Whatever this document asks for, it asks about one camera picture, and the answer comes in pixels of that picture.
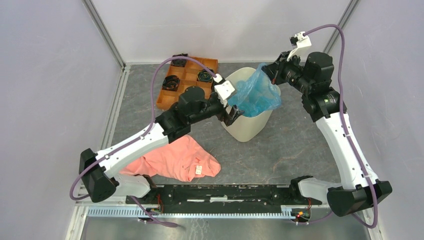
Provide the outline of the blue plastic trash bag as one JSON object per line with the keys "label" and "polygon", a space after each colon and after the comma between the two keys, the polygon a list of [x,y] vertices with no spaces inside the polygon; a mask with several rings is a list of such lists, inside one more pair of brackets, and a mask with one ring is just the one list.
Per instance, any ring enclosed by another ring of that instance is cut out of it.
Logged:
{"label": "blue plastic trash bag", "polygon": [[268,75],[262,70],[266,65],[260,63],[253,73],[236,76],[231,80],[236,94],[228,100],[228,104],[237,106],[245,117],[256,117],[282,105],[280,88],[272,84]]}

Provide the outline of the cream plastic trash bin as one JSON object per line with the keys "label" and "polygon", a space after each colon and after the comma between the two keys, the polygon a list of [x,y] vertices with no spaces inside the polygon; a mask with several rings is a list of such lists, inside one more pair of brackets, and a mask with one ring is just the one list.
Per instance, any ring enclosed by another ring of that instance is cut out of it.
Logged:
{"label": "cream plastic trash bin", "polygon": [[[246,77],[256,70],[252,67],[243,67],[230,74],[226,79],[231,82],[235,77]],[[223,128],[237,141],[248,142],[255,137],[268,122],[273,110],[267,110],[255,117],[240,116],[232,125]]]}

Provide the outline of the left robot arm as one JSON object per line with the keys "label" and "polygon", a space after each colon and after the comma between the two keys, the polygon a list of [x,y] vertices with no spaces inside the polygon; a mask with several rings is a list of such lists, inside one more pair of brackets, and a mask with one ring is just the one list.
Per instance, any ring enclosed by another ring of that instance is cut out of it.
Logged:
{"label": "left robot arm", "polygon": [[232,86],[216,85],[206,99],[202,88],[188,87],[179,95],[177,102],[140,132],[98,152],[91,148],[83,150],[77,180],[82,181],[87,194],[73,196],[72,199],[79,201],[90,198],[93,203],[108,199],[121,186],[117,179],[121,169],[141,156],[187,135],[195,123],[216,116],[230,126],[242,115],[236,105],[230,111],[226,110],[228,99],[236,92]]}

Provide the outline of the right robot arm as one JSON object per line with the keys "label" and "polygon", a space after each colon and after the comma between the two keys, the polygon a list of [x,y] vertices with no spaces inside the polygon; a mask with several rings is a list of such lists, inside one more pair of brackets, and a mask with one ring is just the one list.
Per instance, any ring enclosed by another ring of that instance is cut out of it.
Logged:
{"label": "right robot arm", "polygon": [[301,93],[301,102],[326,140],[340,174],[340,183],[306,175],[290,182],[289,199],[302,204],[312,198],[328,204],[339,217],[366,209],[375,210],[393,191],[365,159],[351,129],[347,107],[332,86],[333,59],[326,53],[312,52],[304,65],[298,56],[282,52],[261,70],[274,85],[289,84]]}

